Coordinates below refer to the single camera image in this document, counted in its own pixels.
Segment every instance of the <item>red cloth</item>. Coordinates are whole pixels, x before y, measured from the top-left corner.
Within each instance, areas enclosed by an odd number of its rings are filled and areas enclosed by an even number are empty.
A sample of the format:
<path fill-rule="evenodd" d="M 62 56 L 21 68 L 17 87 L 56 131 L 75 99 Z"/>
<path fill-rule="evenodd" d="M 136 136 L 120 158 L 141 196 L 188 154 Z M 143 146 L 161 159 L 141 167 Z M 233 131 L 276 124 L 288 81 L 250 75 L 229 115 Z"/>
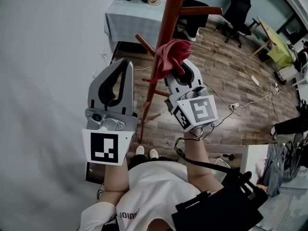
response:
<path fill-rule="evenodd" d="M 160 56 L 156 76 L 154 79 L 142 79 L 150 83 L 157 83 L 159 79 L 167 76 L 171 69 L 175 69 L 178 75 L 185 72 L 181 65 L 183 61 L 190 56 L 192 44 L 184 40 L 173 40 L 162 45 L 156 50 L 156 54 Z"/>

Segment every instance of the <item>white shoe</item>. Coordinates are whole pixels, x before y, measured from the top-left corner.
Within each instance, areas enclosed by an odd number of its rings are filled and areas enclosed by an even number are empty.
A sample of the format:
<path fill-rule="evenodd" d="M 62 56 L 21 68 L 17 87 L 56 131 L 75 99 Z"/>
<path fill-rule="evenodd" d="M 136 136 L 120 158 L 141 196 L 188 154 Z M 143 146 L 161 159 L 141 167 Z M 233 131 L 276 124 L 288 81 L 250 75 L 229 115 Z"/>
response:
<path fill-rule="evenodd" d="M 271 135 L 274 135 L 275 132 L 276 132 L 275 126 L 273 126 L 273 127 L 271 128 L 271 130 L 270 130 L 270 134 L 271 134 Z"/>
<path fill-rule="evenodd" d="M 185 34 L 185 36 L 187 37 L 189 41 L 196 42 L 196 38 L 192 38 L 191 36 L 189 36 L 186 30 L 184 30 L 183 33 Z"/>
<path fill-rule="evenodd" d="M 158 159 L 159 155 L 158 155 L 157 150 L 155 150 L 155 149 L 150 150 L 149 157 L 150 157 L 150 159 L 152 159 L 152 158 L 157 158 Z"/>
<path fill-rule="evenodd" d="M 139 145 L 135 151 L 135 155 L 144 155 L 144 147 Z"/>

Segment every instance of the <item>leg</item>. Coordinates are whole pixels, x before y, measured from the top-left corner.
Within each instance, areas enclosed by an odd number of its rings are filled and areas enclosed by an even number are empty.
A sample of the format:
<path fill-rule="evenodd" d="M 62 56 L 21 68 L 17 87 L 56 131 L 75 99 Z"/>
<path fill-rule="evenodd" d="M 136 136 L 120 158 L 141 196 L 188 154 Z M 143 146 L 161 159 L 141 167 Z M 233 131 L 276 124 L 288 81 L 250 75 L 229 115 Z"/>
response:
<path fill-rule="evenodd" d="M 144 147 L 142 145 L 138 146 L 135 152 L 135 156 L 132 158 L 131 163 L 128 166 L 128 170 L 134 168 L 139 164 L 148 162 L 149 160 L 144 155 Z"/>
<path fill-rule="evenodd" d="M 308 129 L 308 116 L 301 115 L 299 117 L 287 120 L 285 122 L 275 124 L 277 134 L 294 134 L 306 131 Z"/>
<path fill-rule="evenodd" d="M 196 6 L 208 6 L 207 4 L 195 0 L 184 0 L 183 7 L 196 7 Z M 187 36 L 190 41 L 195 42 L 199 27 L 205 27 L 208 15 L 186 15 L 187 25 L 183 33 Z"/>
<path fill-rule="evenodd" d="M 174 160 L 172 160 L 170 158 L 167 158 L 166 156 L 159 156 L 157 150 L 155 150 L 155 149 L 150 150 L 149 158 L 150 158 L 151 162 L 153 162 L 153 161 L 170 161 L 170 162 L 174 162 Z"/>
<path fill-rule="evenodd" d="M 264 45 L 262 45 L 259 49 L 257 49 L 251 56 L 254 56 L 255 54 L 257 54 L 260 50 L 266 47 L 269 43 L 270 43 L 270 39 Z"/>

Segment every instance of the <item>gray clothing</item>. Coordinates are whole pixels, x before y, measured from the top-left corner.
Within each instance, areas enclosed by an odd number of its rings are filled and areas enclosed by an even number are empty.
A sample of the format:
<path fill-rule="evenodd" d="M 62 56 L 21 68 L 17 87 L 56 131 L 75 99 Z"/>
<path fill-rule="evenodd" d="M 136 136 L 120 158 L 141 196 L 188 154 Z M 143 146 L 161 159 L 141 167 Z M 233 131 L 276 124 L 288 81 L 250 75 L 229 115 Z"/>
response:
<path fill-rule="evenodd" d="M 269 144 L 265 172 L 258 182 L 261 185 L 269 187 L 269 197 L 275 197 L 279 194 L 286 154 L 287 148 L 282 143 Z"/>

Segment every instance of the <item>desk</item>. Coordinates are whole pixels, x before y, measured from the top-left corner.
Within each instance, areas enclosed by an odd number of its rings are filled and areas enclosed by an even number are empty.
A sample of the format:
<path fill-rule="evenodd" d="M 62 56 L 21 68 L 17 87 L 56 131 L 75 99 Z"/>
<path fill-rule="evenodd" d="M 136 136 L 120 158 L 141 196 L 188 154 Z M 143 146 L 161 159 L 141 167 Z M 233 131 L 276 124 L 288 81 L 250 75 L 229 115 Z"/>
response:
<path fill-rule="evenodd" d="M 141 0 L 114 0 L 106 11 L 105 33 L 113 42 L 132 43 L 138 43 L 139 33 L 155 49 L 165 4 L 165 0 L 157 7 Z"/>
<path fill-rule="evenodd" d="M 269 40 L 262 45 L 258 50 L 256 50 L 252 56 L 257 54 L 260 50 L 265 48 L 270 42 L 272 42 L 275 47 L 269 51 L 268 55 L 280 66 L 287 67 L 290 66 L 294 61 L 292 55 L 284 42 L 284 40 L 272 29 L 268 26 L 264 21 L 259 19 L 260 25 L 262 26 L 264 32 L 266 33 Z"/>
<path fill-rule="evenodd" d="M 267 158 L 269 145 L 208 145 L 205 147 L 209 153 L 242 154 L 240 172 L 245 173 L 250 171 L 252 173 L 250 181 L 256 185 L 259 178 L 256 163 L 262 158 Z"/>

